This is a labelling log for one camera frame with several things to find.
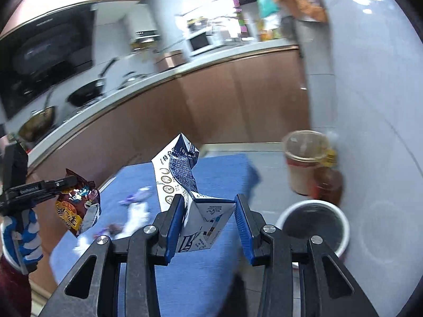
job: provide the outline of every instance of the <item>pan handle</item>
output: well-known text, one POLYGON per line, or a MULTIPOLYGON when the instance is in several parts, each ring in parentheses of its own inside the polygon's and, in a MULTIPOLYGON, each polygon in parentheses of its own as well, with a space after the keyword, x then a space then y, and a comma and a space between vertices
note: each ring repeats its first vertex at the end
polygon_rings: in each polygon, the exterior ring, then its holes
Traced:
POLYGON ((107 63, 106 67, 103 69, 103 71, 100 73, 99 77, 103 77, 106 74, 106 71, 110 69, 110 67, 113 65, 113 63, 117 62, 119 58, 115 57, 113 58, 109 63, 107 63))

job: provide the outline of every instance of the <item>blue tablecloth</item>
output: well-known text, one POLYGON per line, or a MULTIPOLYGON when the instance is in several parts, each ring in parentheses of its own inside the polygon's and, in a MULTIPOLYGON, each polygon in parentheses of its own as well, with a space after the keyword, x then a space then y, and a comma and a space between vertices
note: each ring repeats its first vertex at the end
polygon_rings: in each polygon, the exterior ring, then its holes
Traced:
MULTIPOLYGON (((245 155, 208 157, 198 160, 192 170, 202 194, 233 199, 236 194, 249 196, 258 176, 245 155)), ((138 188, 152 186, 148 199, 150 223, 160 212, 153 164, 122 168, 115 180, 101 193, 102 215, 96 225, 84 233, 94 234, 110 223, 125 223, 127 207, 118 202, 138 188)), ((50 266, 60 283, 78 260, 73 252, 77 239, 67 232, 50 256, 50 266)), ((232 215, 211 249, 176 254, 167 267, 156 266, 157 293, 162 317, 216 317, 228 294, 236 269, 240 237, 232 215)), ((124 266, 119 284, 118 315, 123 315, 124 266)))

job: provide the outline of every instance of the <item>chip bag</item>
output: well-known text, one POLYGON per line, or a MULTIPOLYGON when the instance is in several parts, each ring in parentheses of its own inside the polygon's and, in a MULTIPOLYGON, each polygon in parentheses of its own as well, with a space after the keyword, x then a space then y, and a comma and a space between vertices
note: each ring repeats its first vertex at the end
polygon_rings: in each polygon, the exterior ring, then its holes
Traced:
POLYGON ((87 181, 69 169, 66 175, 75 175, 77 184, 59 194, 56 209, 68 229, 78 237, 92 227, 101 214, 100 192, 94 181, 87 181))

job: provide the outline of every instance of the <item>metal screw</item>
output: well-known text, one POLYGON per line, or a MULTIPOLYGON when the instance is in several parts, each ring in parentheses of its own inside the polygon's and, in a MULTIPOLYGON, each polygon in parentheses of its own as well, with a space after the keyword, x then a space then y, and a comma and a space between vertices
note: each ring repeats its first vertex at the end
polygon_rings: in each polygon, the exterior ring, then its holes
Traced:
POLYGON ((266 224, 265 226, 263 226, 263 230, 264 232, 267 232, 268 234, 272 234, 276 231, 276 227, 273 226, 272 224, 266 224))
POLYGON ((312 236, 311 237, 311 241, 314 244, 322 244, 323 243, 323 238, 321 238, 320 236, 315 235, 315 236, 312 236))
POLYGON ((101 235, 97 237, 97 244, 106 244, 109 241, 107 236, 101 235))
POLYGON ((144 227, 144 232, 146 234, 152 234, 153 232, 156 232, 156 227, 154 225, 147 225, 144 227))

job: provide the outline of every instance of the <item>trash bin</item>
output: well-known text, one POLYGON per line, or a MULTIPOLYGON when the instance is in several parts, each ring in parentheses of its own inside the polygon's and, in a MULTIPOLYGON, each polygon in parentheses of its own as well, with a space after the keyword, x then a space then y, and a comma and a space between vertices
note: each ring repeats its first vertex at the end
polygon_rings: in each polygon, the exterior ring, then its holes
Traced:
POLYGON ((310 195, 313 170, 326 157, 328 146, 324 134, 311 130, 294 131, 283 139, 289 184, 294 192, 310 195))
POLYGON ((344 213, 330 202, 304 200, 288 207, 276 222, 276 227, 295 238, 320 236, 342 257, 350 240, 350 224, 344 213))

